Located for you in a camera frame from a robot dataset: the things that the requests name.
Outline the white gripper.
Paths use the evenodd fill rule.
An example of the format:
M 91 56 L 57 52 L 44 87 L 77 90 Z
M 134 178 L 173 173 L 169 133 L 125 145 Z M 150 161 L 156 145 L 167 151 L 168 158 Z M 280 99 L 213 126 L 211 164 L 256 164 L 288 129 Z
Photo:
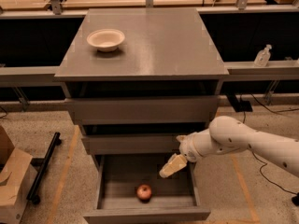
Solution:
M 200 133 L 191 133 L 188 135 L 178 135 L 179 152 L 173 154 L 168 162 L 160 170 L 159 175 L 162 178 L 168 178 L 170 175 L 180 171 L 187 166 L 187 161 L 198 162 L 204 158 L 200 152 L 200 141 L 202 135 Z

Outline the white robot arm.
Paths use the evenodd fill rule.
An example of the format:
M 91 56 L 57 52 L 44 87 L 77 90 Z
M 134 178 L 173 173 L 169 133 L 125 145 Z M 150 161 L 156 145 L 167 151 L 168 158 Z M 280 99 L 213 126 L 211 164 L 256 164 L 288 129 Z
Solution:
M 187 162 L 198 162 L 209 155 L 250 150 L 283 170 L 299 176 L 299 141 L 251 129 L 241 121 L 220 116 L 199 133 L 179 135 L 179 154 L 173 154 L 160 170 L 167 178 L 183 169 Z

